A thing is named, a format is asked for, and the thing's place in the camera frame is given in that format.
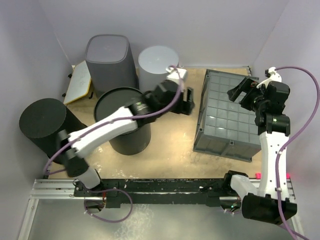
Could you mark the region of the dark blue round bin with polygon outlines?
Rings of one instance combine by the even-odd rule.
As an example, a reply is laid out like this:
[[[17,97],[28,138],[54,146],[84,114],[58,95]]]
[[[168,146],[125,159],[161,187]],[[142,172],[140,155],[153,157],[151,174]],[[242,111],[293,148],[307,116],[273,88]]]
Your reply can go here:
[[[101,121],[142,94],[141,91],[132,87],[118,87],[102,94],[94,107],[94,120]],[[146,124],[134,131],[119,135],[109,142],[119,154],[131,156],[142,152],[149,145],[151,135],[151,125]]]

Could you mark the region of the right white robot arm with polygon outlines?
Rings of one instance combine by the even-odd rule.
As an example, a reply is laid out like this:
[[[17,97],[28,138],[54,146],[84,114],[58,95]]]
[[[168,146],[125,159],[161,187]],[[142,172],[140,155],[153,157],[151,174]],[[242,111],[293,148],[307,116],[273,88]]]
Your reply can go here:
[[[283,113],[290,91],[290,87],[280,81],[268,78],[258,83],[246,77],[227,92],[232,102],[245,93],[239,104],[255,113],[261,145],[258,187],[245,173],[232,170],[224,175],[222,183],[226,195],[238,195],[242,216],[246,219],[281,225],[297,213],[297,204],[290,201],[284,146],[291,133],[290,118]]]

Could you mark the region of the grey plastic crate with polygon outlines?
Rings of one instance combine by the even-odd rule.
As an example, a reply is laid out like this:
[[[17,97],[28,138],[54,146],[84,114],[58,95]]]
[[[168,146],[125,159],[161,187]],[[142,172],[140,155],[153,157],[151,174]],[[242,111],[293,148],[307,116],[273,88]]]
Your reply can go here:
[[[261,150],[255,113],[229,100],[227,92],[241,83],[245,75],[206,70],[193,143],[195,152],[244,162]]]

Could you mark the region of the grey slotted square bin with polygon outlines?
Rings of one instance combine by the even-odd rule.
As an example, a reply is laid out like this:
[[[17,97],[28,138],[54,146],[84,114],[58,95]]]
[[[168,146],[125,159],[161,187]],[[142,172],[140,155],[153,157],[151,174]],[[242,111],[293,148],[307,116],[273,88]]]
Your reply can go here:
[[[85,62],[98,98],[120,87],[139,88],[130,42],[124,35],[93,36],[86,47]]]

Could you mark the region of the smooth lavender round bin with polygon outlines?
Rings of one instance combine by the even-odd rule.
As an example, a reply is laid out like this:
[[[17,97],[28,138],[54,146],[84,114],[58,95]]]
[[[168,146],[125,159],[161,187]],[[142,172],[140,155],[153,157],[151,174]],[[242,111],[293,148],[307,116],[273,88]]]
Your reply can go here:
[[[166,79],[166,68],[178,64],[179,56],[172,48],[155,45],[144,49],[138,56],[139,90],[143,93],[153,90]]]

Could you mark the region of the black round bin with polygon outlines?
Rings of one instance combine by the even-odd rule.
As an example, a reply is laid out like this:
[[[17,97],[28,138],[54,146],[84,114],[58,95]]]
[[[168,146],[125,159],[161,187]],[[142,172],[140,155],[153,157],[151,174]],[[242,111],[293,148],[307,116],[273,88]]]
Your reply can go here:
[[[68,134],[86,128],[61,101],[43,98],[30,104],[21,114],[21,132],[49,158],[59,149],[58,133]]]

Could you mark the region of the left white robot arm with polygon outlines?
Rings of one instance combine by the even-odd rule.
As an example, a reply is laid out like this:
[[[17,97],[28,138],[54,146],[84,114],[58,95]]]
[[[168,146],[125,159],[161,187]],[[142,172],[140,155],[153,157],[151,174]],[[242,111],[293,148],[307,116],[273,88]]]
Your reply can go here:
[[[183,81],[164,80],[154,90],[133,98],[106,118],[82,130],[57,135],[57,156],[67,175],[77,179],[91,196],[103,191],[98,172],[89,166],[86,156],[114,138],[132,133],[172,112],[190,115],[194,108],[194,90],[183,89]]]

